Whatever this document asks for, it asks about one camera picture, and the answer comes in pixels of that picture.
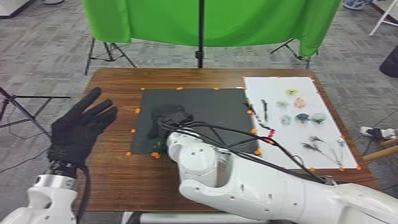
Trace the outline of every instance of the green backdrop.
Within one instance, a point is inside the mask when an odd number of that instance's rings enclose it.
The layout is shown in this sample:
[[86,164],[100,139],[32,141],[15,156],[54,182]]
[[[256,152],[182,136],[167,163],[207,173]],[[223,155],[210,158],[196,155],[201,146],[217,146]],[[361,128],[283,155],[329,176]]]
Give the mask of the green backdrop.
[[[319,50],[342,0],[207,0],[205,46],[301,40],[301,55]],[[95,38],[132,38],[198,46],[199,0],[84,0]]]

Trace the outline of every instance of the white paper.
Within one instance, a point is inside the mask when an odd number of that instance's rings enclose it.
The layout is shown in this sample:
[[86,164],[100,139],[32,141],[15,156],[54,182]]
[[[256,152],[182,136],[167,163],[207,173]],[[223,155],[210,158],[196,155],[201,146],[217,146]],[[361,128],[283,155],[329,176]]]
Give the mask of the white paper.
[[[262,99],[267,101],[267,126],[276,129],[274,139],[290,150],[292,154],[301,157],[306,167],[317,169],[342,167],[356,168],[358,162],[349,146],[345,144],[345,140],[342,138],[342,132],[335,123],[333,115],[327,110],[311,78],[247,77],[246,88],[249,102],[253,104],[262,122],[265,120]],[[295,95],[287,94],[288,89],[299,90]],[[294,105],[295,99],[299,97],[306,101],[304,108],[297,108]],[[278,105],[278,101],[288,102],[287,109]],[[311,120],[303,123],[295,118],[301,113],[306,113],[310,117],[315,113],[324,113],[327,118],[322,124],[317,124],[317,122],[313,122]],[[292,117],[290,125],[283,125],[281,123],[285,115]],[[269,136],[271,131],[262,128],[255,116],[253,121],[258,129],[258,135]],[[317,136],[324,141],[317,142],[319,149],[324,154],[319,151],[306,149],[303,146],[303,143],[311,143],[311,136]],[[263,150],[263,158],[269,162],[288,169],[299,168],[276,146],[260,141],[260,148]]]

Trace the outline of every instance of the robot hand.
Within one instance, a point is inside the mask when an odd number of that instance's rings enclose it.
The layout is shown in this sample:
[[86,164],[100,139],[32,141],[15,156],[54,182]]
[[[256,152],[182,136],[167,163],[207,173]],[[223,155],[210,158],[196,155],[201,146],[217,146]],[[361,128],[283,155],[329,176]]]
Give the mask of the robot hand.
[[112,100],[105,100],[88,110],[100,95],[102,89],[95,88],[64,117],[52,124],[48,159],[79,166],[86,165],[98,136],[116,121],[118,108]]

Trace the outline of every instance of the black stand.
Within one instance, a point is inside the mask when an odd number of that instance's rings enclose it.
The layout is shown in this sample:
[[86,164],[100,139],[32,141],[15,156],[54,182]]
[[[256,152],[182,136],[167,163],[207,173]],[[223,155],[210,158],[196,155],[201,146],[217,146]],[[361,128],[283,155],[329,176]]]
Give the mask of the black stand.
[[306,61],[306,62],[308,62],[308,63],[306,63],[306,69],[310,69],[310,66],[311,66],[311,56],[310,56],[308,58],[304,58],[304,57],[295,53],[295,51],[294,51],[294,49],[292,49],[292,47],[290,47],[290,42],[292,42],[294,40],[295,40],[295,39],[292,38],[292,39],[285,42],[285,44],[276,48],[276,50],[271,52],[271,54],[274,54],[274,53],[281,50],[281,48],[287,47],[287,48],[290,49],[290,51],[292,51],[292,54],[294,54],[295,58],[297,58],[301,61]]
[[[11,122],[9,124],[0,125],[0,128],[6,128],[20,123],[25,123],[29,121],[32,121],[36,127],[40,128],[43,134],[50,136],[50,133],[47,132],[47,129],[43,128],[41,124],[38,123],[36,117],[52,101],[52,99],[72,99],[72,97],[61,97],[61,96],[16,96],[16,95],[9,95],[9,93],[6,92],[4,88],[0,87],[0,94],[4,95],[4,106],[2,106],[2,111],[0,111],[0,121],[4,120],[4,113],[6,113],[6,109],[8,109],[8,105],[9,103],[15,105],[16,109],[22,111],[24,115],[25,115],[25,119],[22,119],[20,121]],[[27,111],[27,109],[24,108],[22,104],[18,103],[16,99],[47,99],[45,104],[41,105],[40,110],[36,111],[34,114],[31,114],[31,112]]]
[[[91,41],[91,50],[89,50],[89,58],[88,58],[88,65],[86,65],[86,72],[84,72],[84,75],[89,74],[89,68],[91,68],[91,61],[93,60],[102,60],[102,61],[107,61],[107,62],[116,62],[120,58],[127,58],[132,66],[137,68],[136,64],[134,64],[134,61],[125,53],[125,51],[121,50],[121,47],[118,46],[116,43],[105,43],[104,42],[104,47],[105,47],[105,54],[109,56],[109,58],[100,58],[100,57],[93,57],[93,52],[95,52],[95,46],[96,46],[96,38],[93,38],[93,41]],[[118,57],[114,57],[114,53],[112,53],[112,50],[118,50],[121,55]]]
[[199,49],[196,51],[198,68],[203,68],[205,59],[205,0],[199,0]]

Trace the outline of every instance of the gray carpet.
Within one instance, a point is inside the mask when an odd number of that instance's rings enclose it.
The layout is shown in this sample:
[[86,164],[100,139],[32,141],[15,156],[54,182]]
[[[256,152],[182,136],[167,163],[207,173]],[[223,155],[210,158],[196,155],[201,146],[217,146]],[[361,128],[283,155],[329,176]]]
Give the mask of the gray carpet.
[[[398,80],[379,72],[379,65],[398,44],[398,28],[382,25],[374,37],[368,36],[381,14],[368,8],[354,12],[338,11],[329,35],[313,58],[311,69],[322,80],[338,112],[356,138],[361,151],[368,139],[359,135],[359,127],[374,126],[377,121],[398,109]],[[0,20],[0,86],[15,94],[68,95],[73,100],[56,100],[40,117],[48,127],[56,118],[70,109],[82,95],[89,77],[84,77],[89,51],[91,29],[84,17],[80,0],[68,0],[59,6],[34,3],[22,15]],[[283,49],[274,55],[278,45],[207,49],[207,67],[226,68],[304,68],[304,63]],[[136,40],[123,49],[139,67],[196,67],[196,48]],[[125,67],[128,62],[95,61],[91,72],[100,67]],[[40,106],[40,100],[22,101],[29,109]],[[20,114],[8,110],[11,120]],[[379,125],[397,127],[398,115]],[[32,124],[16,125],[13,133],[31,137],[38,133]],[[0,130],[0,170],[31,158],[48,147],[47,137],[20,139],[8,129]],[[379,150],[374,143],[370,152]],[[382,188],[398,184],[398,156],[370,164]],[[47,168],[41,156],[24,166],[0,174],[0,219],[18,206],[27,204],[25,191],[36,175]],[[398,187],[386,192],[398,197]],[[118,223],[120,213],[93,213],[86,223]]]

